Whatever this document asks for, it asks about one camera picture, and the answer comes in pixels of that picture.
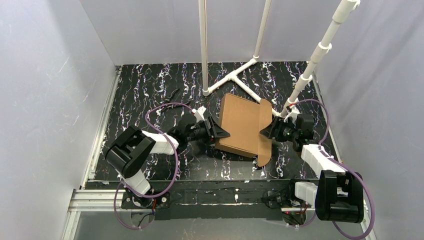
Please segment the brown cardboard box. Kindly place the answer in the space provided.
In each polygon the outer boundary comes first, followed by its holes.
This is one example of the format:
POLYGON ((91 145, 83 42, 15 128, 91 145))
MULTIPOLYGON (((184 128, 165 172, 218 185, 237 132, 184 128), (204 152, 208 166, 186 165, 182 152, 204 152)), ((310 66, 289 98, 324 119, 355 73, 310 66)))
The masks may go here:
POLYGON ((272 158, 272 140, 260 131, 272 122, 272 104, 266 99, 259 103, 226 93, 221 99, 218 124, 230 134, 219 139, 215 148, 239 156, 256 157, 259 167, 272 158))

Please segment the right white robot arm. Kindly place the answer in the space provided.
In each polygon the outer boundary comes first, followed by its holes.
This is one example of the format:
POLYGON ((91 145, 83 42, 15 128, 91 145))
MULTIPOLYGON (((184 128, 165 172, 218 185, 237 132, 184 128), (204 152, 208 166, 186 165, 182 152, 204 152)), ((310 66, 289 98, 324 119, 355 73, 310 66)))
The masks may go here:
POLYGON ((268 139, 291 142, 293 150, 318 177, 318 182, 292 179, 286 189, 269 191, 267 199, 272 204, 305 203, 322 221, 360 223, 364 219, 364 194, 359 175, 335 163, 323 146, 313 143, 314 124, 311 115, 300 113, 287 119, 274 117, 268 126, 260 127, 260 134, 268 139))

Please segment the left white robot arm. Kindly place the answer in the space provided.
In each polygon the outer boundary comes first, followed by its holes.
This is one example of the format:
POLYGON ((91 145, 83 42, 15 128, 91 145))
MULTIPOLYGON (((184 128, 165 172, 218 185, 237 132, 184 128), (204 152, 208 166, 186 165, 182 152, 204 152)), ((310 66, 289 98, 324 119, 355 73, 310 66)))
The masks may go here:
POLYGON ((154 154, 174 156, 179 161, 179 153, 189 142, 203 142, 213 145, 218 140, 230 137, 213 117, 197 119, 193 114, 183 118, 166 133, 151 133, 130 126, 108 148, 105 159, 120 175, 124 186, 135 196, 157 198, 166 193, 149 195, 151 189, 142 171, 148 157, 154 154))

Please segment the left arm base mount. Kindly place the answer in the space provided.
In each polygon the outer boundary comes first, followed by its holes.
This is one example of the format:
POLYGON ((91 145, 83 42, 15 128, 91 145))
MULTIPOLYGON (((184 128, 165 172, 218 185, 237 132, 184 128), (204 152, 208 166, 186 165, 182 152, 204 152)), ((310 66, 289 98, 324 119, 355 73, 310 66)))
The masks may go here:
POLYGON ((124 210, 147 210, 147 213, 153 213, 156 210, 166 210, 170 208, 171 194, 166 192, 164 195, 155 198, 144 198, 135 195, 128 189, 122 196, 121 209, 124 210))

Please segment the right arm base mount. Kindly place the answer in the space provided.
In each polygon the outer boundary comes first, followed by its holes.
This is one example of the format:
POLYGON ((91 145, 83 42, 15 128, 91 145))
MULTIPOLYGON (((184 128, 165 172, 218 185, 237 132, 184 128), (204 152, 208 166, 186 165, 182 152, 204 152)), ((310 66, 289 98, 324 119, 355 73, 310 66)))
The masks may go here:
POLYGON ((311 181, 291 179, 284 188, 272 189, 264 193, 260 201, 270 209, 299 208, 299 210, 282 211, 282 214, 287 227, 301 228, 310 225, 315 220, 316 213, 313 212, 312 217, 307 220, 307 210, 313 208, 306 200, 295 196, 296 183, 312 183, 314 185, 311 181))

